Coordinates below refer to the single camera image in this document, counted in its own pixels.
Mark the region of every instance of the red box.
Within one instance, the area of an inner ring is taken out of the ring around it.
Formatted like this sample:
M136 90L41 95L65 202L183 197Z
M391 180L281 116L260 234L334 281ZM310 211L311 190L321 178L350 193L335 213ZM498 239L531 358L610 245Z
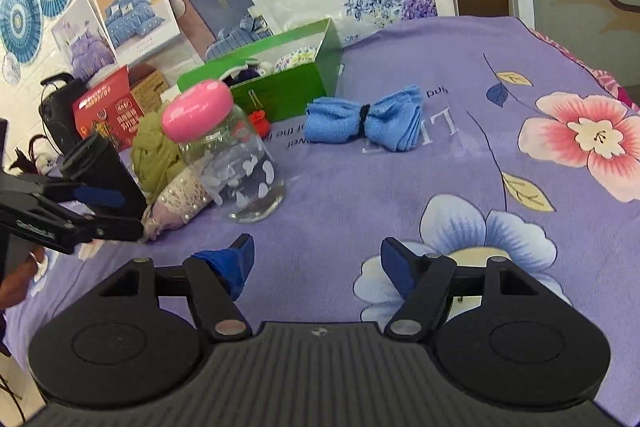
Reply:
M118 151L128 149L138 131L142 110L131 94L124 66L74 102L76 129L83 138L97 130Z

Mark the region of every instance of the person's hand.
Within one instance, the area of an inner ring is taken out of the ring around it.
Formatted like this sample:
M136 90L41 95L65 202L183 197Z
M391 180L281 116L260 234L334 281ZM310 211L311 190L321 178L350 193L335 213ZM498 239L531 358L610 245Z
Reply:
M44 261L44 247L41 247L41 245L33 245L31 247L31 253L36 256L36 261L38 261L38 263L42 263Z

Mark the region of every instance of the cardboard box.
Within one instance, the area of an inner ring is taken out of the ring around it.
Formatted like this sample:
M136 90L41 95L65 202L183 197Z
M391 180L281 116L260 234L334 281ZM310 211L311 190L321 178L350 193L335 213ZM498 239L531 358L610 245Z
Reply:
M97 130L118 151L128 149L138 131L142 109L129 89L126 66L74 102L76 129L83 138Z
M331 19L274 35L207 62L182 75L178 79L178 88L180 92L185 92L198 82L219 78L230 68L243 65L248 58L275 64L279 58L304 46L317 49L313 62L254 78L231 88L235 102L247 114L256 109L253 102L255 97L269 121L287 120L304 114L306 105L313 99L335 94L342 46Z
M162 105L161 95L167 89L169 89L169 84L166 83L162 73L156 70L143 80L140 80L131 89L131 94L138 102L142 113L147 114L160 109Z

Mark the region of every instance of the glass jar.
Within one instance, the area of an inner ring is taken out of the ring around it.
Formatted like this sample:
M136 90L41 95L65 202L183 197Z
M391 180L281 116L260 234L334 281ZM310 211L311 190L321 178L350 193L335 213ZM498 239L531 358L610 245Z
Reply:
M182 93L164 110L162 128L231 219L260 221L282 201L275 163L224 83L206 80Z

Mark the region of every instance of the floral bedspread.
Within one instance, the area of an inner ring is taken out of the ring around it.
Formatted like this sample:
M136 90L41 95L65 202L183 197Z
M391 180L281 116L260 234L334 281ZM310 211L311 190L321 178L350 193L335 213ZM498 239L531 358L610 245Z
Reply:
M274 124L266 144L287 195L272 216L241 226L212 207L154 243L104 245L84 262L60 256L43 288L6 312L16 359L26 364L33 332L132 257L179 264L243 232L254 236L255 265L237 304L255 329L383 326L401 304L380 266L380 244L392 236L416 255L460 264L510 257L574 306L611 347L597 401L636 425L640 116L513 18L400 22L345 49L343 63L338 95L348 100L420 86L414 150L365 139L311 144L304 117ZM161 304L190 318L183 301ZM452 313L477 304L465 298Z

